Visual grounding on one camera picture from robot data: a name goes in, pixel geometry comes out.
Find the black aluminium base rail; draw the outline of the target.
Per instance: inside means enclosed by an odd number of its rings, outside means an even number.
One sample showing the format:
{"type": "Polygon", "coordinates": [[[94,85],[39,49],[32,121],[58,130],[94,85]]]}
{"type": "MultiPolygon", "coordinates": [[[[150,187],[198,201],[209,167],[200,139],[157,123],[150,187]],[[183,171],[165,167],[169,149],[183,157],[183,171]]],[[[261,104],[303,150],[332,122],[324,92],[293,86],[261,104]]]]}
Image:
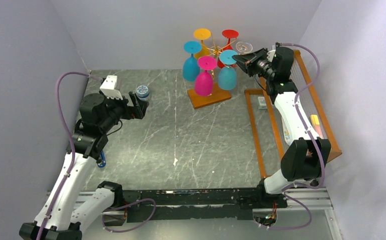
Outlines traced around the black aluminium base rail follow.
{"type": "Polygon", "coordinates": [[[283,195],[269,195],[263,187],[210,188],[189,190],[111,190],[108,185],[96,191],[82,191],[69,204],[69,217],[80,222],[82,218],[94,220],[99,214],[122,217],[127,214],[129,223],[149,219],[189,220],[236,218],[249,220],[281,211],[332,208],[325,189],[295,188],[283,195]]]}

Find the small white box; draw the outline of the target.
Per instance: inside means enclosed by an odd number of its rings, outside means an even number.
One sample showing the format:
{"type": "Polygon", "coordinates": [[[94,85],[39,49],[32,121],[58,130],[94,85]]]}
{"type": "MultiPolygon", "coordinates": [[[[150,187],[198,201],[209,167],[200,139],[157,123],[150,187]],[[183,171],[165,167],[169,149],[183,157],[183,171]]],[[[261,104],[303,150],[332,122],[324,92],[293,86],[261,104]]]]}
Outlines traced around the small white box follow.
{"type": "Polygon", "coordinates": [[[266,110],[267,109],[267,104],[266,104],[266,100],[265,100],[265,97],[261,97],[261,96],[258,96],[257,97],[257,102],[258,102],[258,109],[259,110],[266,110]]]}

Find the yellow orange marker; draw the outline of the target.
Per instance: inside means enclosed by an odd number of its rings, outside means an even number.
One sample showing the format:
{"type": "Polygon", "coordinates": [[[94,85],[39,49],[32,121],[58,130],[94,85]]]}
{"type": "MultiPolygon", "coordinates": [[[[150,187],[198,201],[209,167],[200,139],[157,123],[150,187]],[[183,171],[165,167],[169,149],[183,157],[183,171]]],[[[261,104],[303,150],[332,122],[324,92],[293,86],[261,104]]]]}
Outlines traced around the yellow orange marker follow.
{"type": "Polygon", "coordinates": [[[312,114],[310,116],[310,121],[311,121],[312,127],[314,128],[314,130],[316,131],[318,136],[323,139],[324,135],[322,132],[322,128],[321,128],[321,124],[320,124],[318,115],[312,114]]]}

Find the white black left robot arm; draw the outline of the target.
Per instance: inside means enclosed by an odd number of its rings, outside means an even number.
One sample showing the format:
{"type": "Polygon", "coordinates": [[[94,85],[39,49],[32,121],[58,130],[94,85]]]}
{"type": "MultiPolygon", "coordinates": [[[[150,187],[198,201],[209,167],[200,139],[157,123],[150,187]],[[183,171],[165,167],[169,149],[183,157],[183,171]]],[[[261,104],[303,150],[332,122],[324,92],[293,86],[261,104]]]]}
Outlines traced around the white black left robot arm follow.
{"type": "Polygon", "coordinates": [[[75,207],[78,195],[93,167],[104,165],[102,150],[108,132],[121,120],[142,119],[149,106],[134,92],[130,98],[111,98],[103,92],[85,96],[81,118],[67,146],[62,170],[44,207],[33,222],[22,224],[24,240],[80,240],[90,224],[106,209],[117,210],[125,202],[122,186],[104,181],[93,196],[75,207]]]}

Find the pink wine glass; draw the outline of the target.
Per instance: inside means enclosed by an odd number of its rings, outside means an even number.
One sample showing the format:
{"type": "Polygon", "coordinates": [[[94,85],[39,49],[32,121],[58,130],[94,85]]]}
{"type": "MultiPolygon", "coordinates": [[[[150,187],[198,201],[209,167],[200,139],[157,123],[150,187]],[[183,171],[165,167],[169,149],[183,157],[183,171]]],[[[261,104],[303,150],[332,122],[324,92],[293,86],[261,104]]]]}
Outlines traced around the pink wine glass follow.
{"type": "Polygon", "coordinates": [[[211,72],[217,67],[217,62],[212,56],[202,56],[197,60],[201,73],[196,77],[194,91],[202,97],[207,97],[213,91],[213,77],[211,72]]]}

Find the red wine glass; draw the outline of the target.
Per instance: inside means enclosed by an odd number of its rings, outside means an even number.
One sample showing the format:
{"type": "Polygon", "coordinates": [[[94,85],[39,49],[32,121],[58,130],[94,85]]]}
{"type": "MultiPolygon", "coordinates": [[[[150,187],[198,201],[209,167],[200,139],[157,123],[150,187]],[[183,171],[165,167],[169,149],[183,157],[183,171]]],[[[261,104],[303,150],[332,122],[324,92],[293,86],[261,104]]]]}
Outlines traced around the red wine glass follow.
{"type": "Polygon", "coordinates": [[[239,32],[233,29],[225,29],[222,31],[222,36],[227,39],[227,43],[224,44],[222,47],[216,48],[217,53],[217,66],[221,69],[225,67],[224,63],[220,60],[219,56],[220,54],[225,50],[233,50],[233,47],[231,46],[232,42],[237,39],[239,36],[239,32]]]}

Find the wooden tiered shelf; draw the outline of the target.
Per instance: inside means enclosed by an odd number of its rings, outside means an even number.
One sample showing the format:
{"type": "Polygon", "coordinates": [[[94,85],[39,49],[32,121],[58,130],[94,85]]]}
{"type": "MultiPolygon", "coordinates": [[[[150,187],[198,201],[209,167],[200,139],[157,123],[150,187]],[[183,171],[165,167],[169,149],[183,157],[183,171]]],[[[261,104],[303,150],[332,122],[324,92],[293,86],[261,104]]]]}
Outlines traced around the wooden tiered shelf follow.
{"type": "MultiPolygon", "coordinates": [[[[294,51],[294,59],[295,59],[295,64],[297,65],[297,68],[300,69],[300,74],[294,73],[293,78],[297,80],[300,76],[303,78],[303,80],[309,84],[311,83],[311,77],[309,76],[308,70],[305,66],[305,63],[303,62],[303,59],[301,57],[301,52],[299,50],[294,51]]],[[[336,141],[336,138],[334,136],[334,133],[332,132],[331,126],[329,124],[329,121],[326,117],[326,114],[324,112],[324,109],[321,105],[320,99],[318,97],[318,94],[313,86],[310,86],[307,91],[309,92],[309,95],[312,99],[315,111],[316,111],[316,116],[317,117],[311,117],[310,122],[313,127],[317,127],[317,133],[319,133],[321,136],[325,137],[328,139],[331,143],[331,150],[328,155],[327,161],[331,161],[335,159],[336,157],[340,156],[342,154],[341,149],[338,146],[338,143],[336,141]]],[[[249,119],[250,119],[250,126],[252,129],[252,135],[253,135],[253,140],[255,144],[255,150],[257,154],[257,162],[259,166],[259,173],[260,177],[262,179],[267,178],[271,176],[266,172],[265,165],[264,165],[264,158],[263,154],[261,151],[261,144],[260,144],[260,139],[259,139],[259,133],[258,133],[258,128],[256,124],[256,119],[254,116],[254,105],[252,104],[251,100],[254,99],[255,97],[264,97],[265,101],[267,102],[267,113],[269,117],[269,121],[271,124],[271,132],[273,135],[273,138],[275,140],[275,144],[277,147],[277,152],[278,152],[278,157],[281,159],[282,156],[285,153],[284,149],[284,138],[281,135],[282,130],[280,130],[281,126],[281,121],[278,121],[276,119],[276,114],[274,111],[274,107],[270,105],[270,97],[264,92],[263,89],[261,88],[247,88],[244,91],[244,95],[246,98],[246,103],[247,103],[247,110],[249,114],[249,119]]]]}

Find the blue blister pack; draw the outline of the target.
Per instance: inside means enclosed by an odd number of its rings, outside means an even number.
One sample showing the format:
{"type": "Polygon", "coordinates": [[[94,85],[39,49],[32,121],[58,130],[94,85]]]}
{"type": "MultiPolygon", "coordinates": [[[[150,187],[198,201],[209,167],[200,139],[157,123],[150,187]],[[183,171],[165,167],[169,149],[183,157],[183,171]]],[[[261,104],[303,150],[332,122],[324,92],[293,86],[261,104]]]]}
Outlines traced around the blue blister pack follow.
{"type": "Polygon", "coordinates": [[[286,142],[287,145],[291,145],[292,141],[291,141],[290,134],[289,134],[289,131],[286,127],[284,120],[282,120],[282,128],[283,128],[284,141],[286,142]]]}

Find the blue cleaning gel jar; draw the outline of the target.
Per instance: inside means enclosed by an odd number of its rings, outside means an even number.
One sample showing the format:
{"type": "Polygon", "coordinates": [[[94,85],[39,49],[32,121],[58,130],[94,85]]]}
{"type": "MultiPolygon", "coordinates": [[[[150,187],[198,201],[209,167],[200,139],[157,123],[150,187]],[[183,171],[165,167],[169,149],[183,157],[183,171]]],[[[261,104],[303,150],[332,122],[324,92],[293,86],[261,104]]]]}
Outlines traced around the blue cleaning gel jar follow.
{"type": "Polygon", "coordinates": [[[150,98],[150,91],[146,85],[138,85],[135,89],[135,94],[142,101],[148,101],[150,98]]]}

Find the light blue wine glass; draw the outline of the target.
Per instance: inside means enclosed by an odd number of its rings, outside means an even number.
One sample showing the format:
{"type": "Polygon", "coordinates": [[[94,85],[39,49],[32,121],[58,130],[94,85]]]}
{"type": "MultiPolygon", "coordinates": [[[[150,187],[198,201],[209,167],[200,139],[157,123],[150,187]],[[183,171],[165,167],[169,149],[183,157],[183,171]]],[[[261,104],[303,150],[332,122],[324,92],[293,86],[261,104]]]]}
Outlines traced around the light blue wine glass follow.
{"type": "Polygon", "coordinates": [[[232,67],[236,63],[233,58],[235,55],[237,55],[236,51],[228,49],[224,50],[219,56],[219,60],[224,64],[218,75],[218,86],[222,90],[230,91],[237,85],[236,69],[232,67]]]}

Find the dark blue wine glass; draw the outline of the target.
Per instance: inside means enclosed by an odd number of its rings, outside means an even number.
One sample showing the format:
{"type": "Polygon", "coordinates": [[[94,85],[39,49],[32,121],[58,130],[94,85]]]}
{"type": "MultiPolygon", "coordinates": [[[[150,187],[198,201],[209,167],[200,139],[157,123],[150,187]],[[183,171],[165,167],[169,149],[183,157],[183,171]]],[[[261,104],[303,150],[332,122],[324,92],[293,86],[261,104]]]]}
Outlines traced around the dark blue wine glass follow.
{"type": "Polygon", "coordinates": [[[184,80],[188,82],[194,82],[197,76],[200,74],[200,67],[198,66],[195,54],[202,50],[202,46],[199,42],[188,41],[183,45],[183,50],[190,56],[185,60],[182,67],[182,76],[184,80]]]}

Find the clear wine glass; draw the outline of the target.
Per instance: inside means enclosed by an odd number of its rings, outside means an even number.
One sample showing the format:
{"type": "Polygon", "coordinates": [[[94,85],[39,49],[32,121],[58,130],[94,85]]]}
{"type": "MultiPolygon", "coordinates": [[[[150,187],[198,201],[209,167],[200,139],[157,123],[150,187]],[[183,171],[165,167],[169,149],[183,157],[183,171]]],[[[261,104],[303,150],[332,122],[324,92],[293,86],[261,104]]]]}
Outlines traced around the clear wine glass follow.
{"type": "Polygon", "coordinates": [[[235,45],[235,48],[240,55],[245,55],[253,52],[253,46],[248,42],[238,41],[235,45]]]}

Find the yellow wine glass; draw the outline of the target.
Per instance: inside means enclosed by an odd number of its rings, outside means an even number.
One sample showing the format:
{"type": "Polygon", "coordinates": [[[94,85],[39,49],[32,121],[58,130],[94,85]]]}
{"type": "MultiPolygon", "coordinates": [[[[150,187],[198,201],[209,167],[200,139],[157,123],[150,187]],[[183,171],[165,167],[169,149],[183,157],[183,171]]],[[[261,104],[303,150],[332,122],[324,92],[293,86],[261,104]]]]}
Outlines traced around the yellow wine glass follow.
{"type": "Polygon", "coordinates": [[[193,35],[197,40],[200,41],[202,47],[201,51],[194,55],[195,58],[198,60],[200,57],[211,55],[210,50],[204,42],[211,37],[211,31],[207,28],[198,28],[194,31],[193,35]]]}

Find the blue clip tool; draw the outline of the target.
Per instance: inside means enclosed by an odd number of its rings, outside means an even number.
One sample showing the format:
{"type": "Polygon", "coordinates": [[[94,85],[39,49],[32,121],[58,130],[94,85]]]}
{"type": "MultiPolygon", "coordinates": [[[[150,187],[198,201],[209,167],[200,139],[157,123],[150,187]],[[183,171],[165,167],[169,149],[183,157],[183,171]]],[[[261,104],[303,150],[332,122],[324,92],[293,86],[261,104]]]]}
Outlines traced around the blue clip tool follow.
{"type": "Polygon", "coordinates": [[[99,168],[104,168],[106,166],[107,162],[106,162],[106,158],[105,158],[105,153],[104,151],[102,150],[100,152],[100,155],[99,155],[99,158],[97,160],[97,166],[99,168]]]}

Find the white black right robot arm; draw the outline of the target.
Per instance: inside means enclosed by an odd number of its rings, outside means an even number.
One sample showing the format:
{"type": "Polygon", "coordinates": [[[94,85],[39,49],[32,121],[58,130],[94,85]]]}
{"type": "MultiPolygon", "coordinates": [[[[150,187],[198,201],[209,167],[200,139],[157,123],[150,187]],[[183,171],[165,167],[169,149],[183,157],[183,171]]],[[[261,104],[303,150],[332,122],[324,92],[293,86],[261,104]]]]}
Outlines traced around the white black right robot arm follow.
{"type": "Polygon", "coordinates": [[[273,51],[262,48],[248,54],[232,57],[250,77],[265,79],[265,91],[275,106],[290,134],[291,144],[281,159],[280,170],[264,179],[264,187],[256,193],[261,207],[270,206],[274,194],[293,187],[309,187],[309,181],[319,180],[315,188],[323,185],[325,166],[331,150],[328,139],[320,138],[301,105],[299,90],[291,80],[294,52],[284,46],[273,51]]]}

